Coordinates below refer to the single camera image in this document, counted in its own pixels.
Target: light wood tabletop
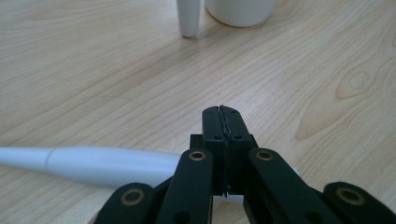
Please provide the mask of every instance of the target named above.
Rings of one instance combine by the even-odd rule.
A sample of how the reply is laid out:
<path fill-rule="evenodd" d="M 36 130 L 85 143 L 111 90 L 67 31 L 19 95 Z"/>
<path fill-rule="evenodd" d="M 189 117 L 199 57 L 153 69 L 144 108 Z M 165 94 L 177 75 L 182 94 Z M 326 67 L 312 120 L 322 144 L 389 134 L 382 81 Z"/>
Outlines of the light wood tabletop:
<path fill-rule="evenodd" d="M 227 105 L 309 186 L 395 212 L 396 1 L 278 0 L 250 28 L 201 12 L 188 39 L 175 0 L 1 1 L 0 146 L 181 153 Z M 88 223 L 113 191 L 1 165 L 0 223 Z M 215 202 L 213 222 L 248 218 Z"/>

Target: white pen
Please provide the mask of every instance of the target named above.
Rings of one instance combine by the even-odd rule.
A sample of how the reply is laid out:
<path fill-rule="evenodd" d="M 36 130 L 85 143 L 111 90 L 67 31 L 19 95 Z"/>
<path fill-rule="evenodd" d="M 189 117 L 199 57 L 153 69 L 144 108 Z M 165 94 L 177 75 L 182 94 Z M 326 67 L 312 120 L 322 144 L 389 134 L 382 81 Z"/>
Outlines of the white pen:
<path fill-rule="evenodd" d="M 0 164 L 117 189 L 129 183 L 155 188 L 171 177 L 179 154 L 114 147 L 0 147 Z M 243 196 L 217 200 L 242 202 Z"/>

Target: wood grain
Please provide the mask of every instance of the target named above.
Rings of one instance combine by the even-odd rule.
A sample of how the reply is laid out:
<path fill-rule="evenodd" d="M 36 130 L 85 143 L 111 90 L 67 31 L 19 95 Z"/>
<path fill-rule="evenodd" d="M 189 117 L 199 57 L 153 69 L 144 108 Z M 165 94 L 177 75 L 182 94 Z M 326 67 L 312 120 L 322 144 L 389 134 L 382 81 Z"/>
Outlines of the wood grain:
<path fill-rule="evenodd" d="M 0 2 L 0 146 L 181 153 L 212 105 L 319 190 L 346 181 L 396 211 L 396 2 L 278 0 L 233 28 L 174 1 Z M 1 223 L 88 223 L 114 189 L 0 166 Z M 248 223 L 215 203 L 214 223 Z"/>

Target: wooden surface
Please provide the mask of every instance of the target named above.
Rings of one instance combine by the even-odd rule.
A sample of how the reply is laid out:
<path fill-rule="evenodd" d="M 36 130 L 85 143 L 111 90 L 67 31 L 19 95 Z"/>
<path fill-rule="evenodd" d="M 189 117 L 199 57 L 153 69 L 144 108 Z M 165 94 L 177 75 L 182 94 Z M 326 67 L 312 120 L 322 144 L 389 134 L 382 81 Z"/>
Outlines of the wooden surface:
<path fill-rule="evenodd" d="M 396 211 L 396 2 L 279 0 L 233 28 L 174 0 L 0 1 L 0 146 L 181 153 L 212 105 L 239 110 L 306 183 Z M 0 166 L 0 223 L 87 223 L 113 189 Z M 248 223 L 215 203 L 214 223 Z"/>

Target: white cup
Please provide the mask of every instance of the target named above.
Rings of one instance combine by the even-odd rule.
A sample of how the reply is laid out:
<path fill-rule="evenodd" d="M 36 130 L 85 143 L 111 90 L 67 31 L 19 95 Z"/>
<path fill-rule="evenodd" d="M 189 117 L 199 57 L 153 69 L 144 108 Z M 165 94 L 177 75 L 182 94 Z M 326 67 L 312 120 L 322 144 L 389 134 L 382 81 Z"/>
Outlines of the white cup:
<path fill-rule="evenodd" d="M 249 27 L 265 21 L 276 0 L 205 0 L 209 13 L 227 25 Z M 185 37 L 193 37 L 199 27 L 200 0 L 177 0 L 178 23 Z"/>

